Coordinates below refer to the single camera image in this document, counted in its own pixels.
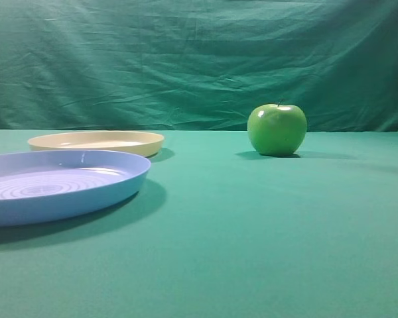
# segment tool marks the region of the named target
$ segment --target green tablecloth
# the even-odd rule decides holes
[[[46,131],[0,131],[0,153]],[[161,132],[132,201],[0,229],[0,318],[398,318],[398,132]]]

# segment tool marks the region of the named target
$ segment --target green backdrop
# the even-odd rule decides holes
[[[0,129],[398,129],[398,0],[0,0]]]

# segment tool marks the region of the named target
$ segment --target plate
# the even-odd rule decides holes
[[[108,150],[0,155],[0,227],[91,213],[136,194],[149,159]]]
[[[164,136],[142,131],[78,131],[47,134],[28,140],[31,150],[114,150],[150,157],[162,147]]]

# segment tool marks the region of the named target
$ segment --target green apple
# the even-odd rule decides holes
[[[305,138],[306,117],[295,105],[265,104],[255,108],[247,120],[252,147],[264,156],[290,156]]]

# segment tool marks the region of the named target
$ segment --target yellow plate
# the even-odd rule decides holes
[[[141,131],[79,131],[47,134],[28,140],[31,150],[94,149],[149,157],[162,147],[164,136]]]

